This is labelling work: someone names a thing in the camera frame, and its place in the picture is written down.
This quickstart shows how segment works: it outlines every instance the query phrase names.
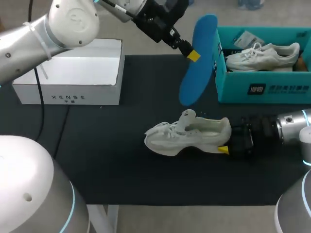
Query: shoe sole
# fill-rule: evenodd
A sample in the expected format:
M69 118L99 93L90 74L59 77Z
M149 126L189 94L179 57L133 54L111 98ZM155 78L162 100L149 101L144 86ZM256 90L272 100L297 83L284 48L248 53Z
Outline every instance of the shoe sole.
M199 145L199 146L186 146L186 147L180 147L180 148L176 148L173 150L159 150L159 149L154 149L149 147L148 145L146 145L150 150L152 150L153 152L157 153L157 154L162 154L162 155L166 155L166 156L176 156L179 152L181 152L184 148L187 147L196 147L198 149L200 149L203 152L206 153L212 153L212 154L222 154L222 152L218 151L218 147L220 146L214 146L214 145Z
M272 72L292 72L293 67L278 67L274 69L253 69L253 70L238 70L231 69L234 72L256 72L256 71L272 71Z

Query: white sneaker in box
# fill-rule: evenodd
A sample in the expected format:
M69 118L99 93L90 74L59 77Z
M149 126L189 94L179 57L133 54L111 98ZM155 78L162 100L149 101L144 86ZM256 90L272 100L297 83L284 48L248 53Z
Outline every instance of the white sneaker in box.
M253 48L227 56L226 65L232 71L292 71L299 57L300 45L261 46L255 43Z

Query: paper tag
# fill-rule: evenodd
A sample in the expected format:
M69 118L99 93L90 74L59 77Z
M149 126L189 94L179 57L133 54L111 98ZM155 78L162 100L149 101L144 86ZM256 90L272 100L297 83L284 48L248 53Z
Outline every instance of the paper tag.
M243 32L243 34L236 40L234 45L236 47L239 47L241 49L249 49L254 46L255 43L260 43L261 45L264 45L264 41L260 39L259 37L255 36L254 34L251 34L248 31Z

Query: shoelace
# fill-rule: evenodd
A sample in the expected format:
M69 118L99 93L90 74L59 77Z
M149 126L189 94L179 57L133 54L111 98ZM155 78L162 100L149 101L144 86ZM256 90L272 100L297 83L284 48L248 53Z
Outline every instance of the shoelace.
M257 57L258 53L261 52L261 48L261 44L257 42L252 48L242 51L241 54L245 56L245 60L248 60L251 57Z
M163 135L167 135L168 138L174 138L176 136L181 135L180 133L176 131L177 123L178 121L174 122L173 124L170 124L168 122L161 122L157 124L156 126L154 126L153 128L151 128L150 130L148 130L145 134L149 136L153 133L159 132Z

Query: teal shoe box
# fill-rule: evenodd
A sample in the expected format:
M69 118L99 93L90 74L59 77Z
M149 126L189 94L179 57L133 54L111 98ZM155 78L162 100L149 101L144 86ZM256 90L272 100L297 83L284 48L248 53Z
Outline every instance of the teal shoe box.
M218 27L213 45L216 88L221 103L311 103L311 72L227 72L223 50L240 50L234 43L250 32L265 44L299 43L311 71L311 28Z

